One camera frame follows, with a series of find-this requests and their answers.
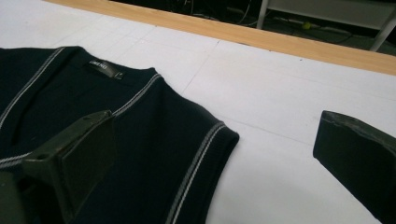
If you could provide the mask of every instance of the wooden table edge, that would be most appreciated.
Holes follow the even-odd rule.
[[[387,54],[347,48],[295,36],[281,35],[244,26],[107,0],[45,1],[131,21],[139,21],[197,35],[210,36],[325,63],[334,63],[388,75],[396,75],[396,57]]]

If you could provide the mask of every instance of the white stripe trim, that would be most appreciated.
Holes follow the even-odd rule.
[[[114,116],[118,116],[120,114],[122,114],[123,112],[125,112],[127,109],[129,109],[132,105],[134,105],[134,103],[136,103],[147,91],[148,89],[151,87],[151,85],[159,78],[161,77],[160,74],[156,74],[154,75],[146,84],[146,86],[144,86],[134,97],[131,98],[131,100],[129,100],[125,105],[123,105],[122,107],[120,107],[118,110],[113,112]]]
[[[189,193],[191,184],[193,179],[195,178],[196,173],[201,166],[201,162],[204,159],[204,156],[209,149],[213,139],[215,138],[216,134],[225,127],[223,122],[217,123],[213,126],[209,132],[207,133],[204,141],[202,142],[200,148],[198,149],[197,153],[195,154],[194,159],[190,165],[189,170],[187,171],[184,179],[178,189],[177,196],[175,197],[174,203],[172,208],[168,214],[168,218],[166,219],[166,224],[175,224],[177,222],[178,215],[180,213],[180,209],[183,206],[184,200],[186,199],[187,194]]]
[[[9,112],[14,107],[14,105],[21,99],[21,97],[35,84],[35,82],[41,77],[41,75],[46,71],[48,66],[52,63],[52,61],[64,50],[64,48],[56,49],[48,59],[41,65],[41,67],[35,72],[32,78],[22,87],[22,89],[18,92],[18,94],[12,99],[11,103],[7,106],[6,110],[0,116],[0,132],[3,127],[4,121],[6,120]],[[29,155],[29,153],[25,153],[20,156],[4,158],[0,160],[0,169],[8,168],[11,166],[15,166],[21,163],[22,158]]]
[[[28,156],[30,153],[32,153],[32,152],[28,152],[28,153],[25,153],[25,154],[20,155],[20,156],[9,157],[9,158],[5,158],[5,159],[0,160],[0,169],[4,169],[4,168],[8,168],[8,167],[11,167],[11,166],[15,166],[15,165],[21,164],[22,159],[25,158],[26,156]]]
[[[4,121],[6,120],[9,112],[11,111],[12,107],[21,99],[21,97],[29,90],[30,87],[38,80],[38,78],[46,71],[47,67],[52,63],[52,61],[58,56],[59,53],[64,48],[57,49],[55,50],[49,57],[48,59],[41,65],[41,67],[35,72],[33,77],[23,86],[23,88],[18,92],[18,94],[12,99],[11,103],[7,106],[6,110],[3,112],[3,114],[0,117],[0,132],[1,128],[3,127]]]

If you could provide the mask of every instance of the metal leg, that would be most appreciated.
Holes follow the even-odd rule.
[[[262,0],[262,8],[260,9],[259,19],[257,20],[257,29],[262,28],[262,24],[264,23],[265,12],[267,11],[269,0]]]
[[[390,14],[388,20],[382,26],[381,30],[378,32],[378,35],[375,37],[375,42],[371,46],[371,51],[377,51],[379,47],[381,47],[382,43],[387,39],[390,32],[392,32],[393,28],[396,26],[396,7],[393,9],[392,14]]]

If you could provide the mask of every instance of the table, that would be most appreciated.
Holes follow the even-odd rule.
[[[153,66],[240,134],[207,223],[378,223],[312,149],[324,109],[396,136],[394,57],[105,0],[51,1],[69,7],[1,2],[0,47],[80,45]]]

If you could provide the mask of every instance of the knit fabric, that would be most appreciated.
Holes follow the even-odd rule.
[[[118,157],[73,223],[205,223],[238,134],[174,92],[154,68],[87,66],[80,47],[0,49],[0,171],[77,119],[110,110]]]

